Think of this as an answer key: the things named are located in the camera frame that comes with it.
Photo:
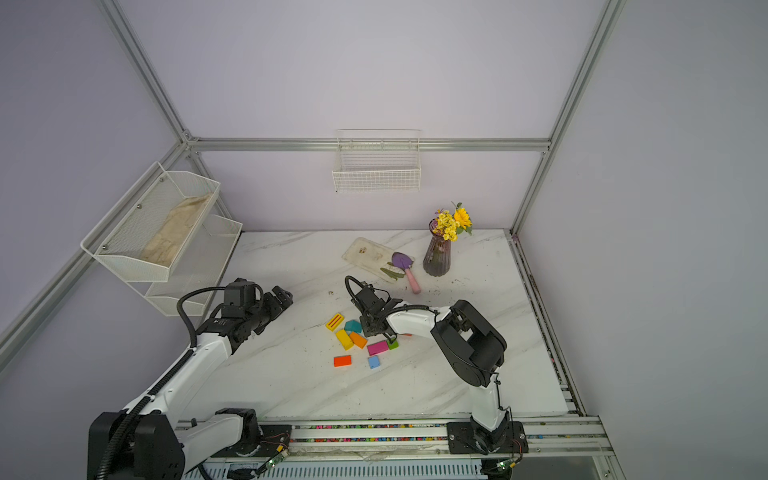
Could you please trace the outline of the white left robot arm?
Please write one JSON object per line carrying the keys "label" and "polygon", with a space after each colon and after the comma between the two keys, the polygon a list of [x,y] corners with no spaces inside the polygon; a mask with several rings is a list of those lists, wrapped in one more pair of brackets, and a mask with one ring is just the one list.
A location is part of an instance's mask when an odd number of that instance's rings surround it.
{"label": "white left robot arm", "polygon": [[229,407],[202,422],[180,430],[181,415],[214,371],[252,335],[259,335],[293,303],[289,291],[269,291],[238,278],[220,287],[222,302],[200,325],[194,326],[185,310],[188,300],[209,286],[183,295],[176,303],[189,334],[189,346],[147,390],[123,409],[104,412],[88,432],[89,479],[180,479],[191,471],[204,478],[205,461],[221,451],[239,457],[264,455],[266,461],[248,471],[231,473],[233,479],[255,479],[288,455],[286,431],[266,434],[254,410]]}

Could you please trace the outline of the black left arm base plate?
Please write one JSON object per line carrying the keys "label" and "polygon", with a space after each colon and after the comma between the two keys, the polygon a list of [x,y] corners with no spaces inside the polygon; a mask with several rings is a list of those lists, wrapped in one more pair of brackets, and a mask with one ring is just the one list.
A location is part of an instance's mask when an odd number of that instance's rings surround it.
{"label": "black left arm base plate", "polygon": [[232,450],[239,457],[269,458],[288,450],[292,431],[288,424],[260,424],[246,432]]}

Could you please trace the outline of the magenta wood block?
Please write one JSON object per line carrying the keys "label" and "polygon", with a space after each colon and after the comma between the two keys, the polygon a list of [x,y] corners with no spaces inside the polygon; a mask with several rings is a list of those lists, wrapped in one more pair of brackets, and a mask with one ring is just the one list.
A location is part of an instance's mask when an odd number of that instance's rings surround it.
{"label": "magenta wood block", "polygon": [[370,343],[366,346],[368,355],[369,356],[377,356],[382,354],[383,352],[387,352],[389,347],[389,342],[386,340],[382,340],[376,343]]}

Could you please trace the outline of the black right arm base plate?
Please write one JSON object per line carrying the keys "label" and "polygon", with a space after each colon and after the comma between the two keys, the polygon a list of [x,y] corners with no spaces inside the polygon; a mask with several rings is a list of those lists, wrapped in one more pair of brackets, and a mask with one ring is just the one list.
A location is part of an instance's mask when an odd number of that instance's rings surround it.
{"label": "black right arm base plate", "polygon": [[446,426],[451,454],[526,454],[527,435],[519,421],[504,420],[490,431],[474,421],[449,422]]}

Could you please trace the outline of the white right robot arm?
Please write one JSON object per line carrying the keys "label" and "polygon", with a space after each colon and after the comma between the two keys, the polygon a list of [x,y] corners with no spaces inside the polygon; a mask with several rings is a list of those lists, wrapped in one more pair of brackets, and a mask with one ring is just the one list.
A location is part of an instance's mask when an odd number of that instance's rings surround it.
{"label": "white right robot arm", "polygon": [[468,301],[447,307],[410,304],[367,283],[350,294],[360,313],[363,332],[392,342],[402,335],[432,339],[454,373],[470,387],[472,408],[466,423],[472,448],[499,451],[514,438],[511,411],[502,406],[498,370],[507,343],[502,334]]}

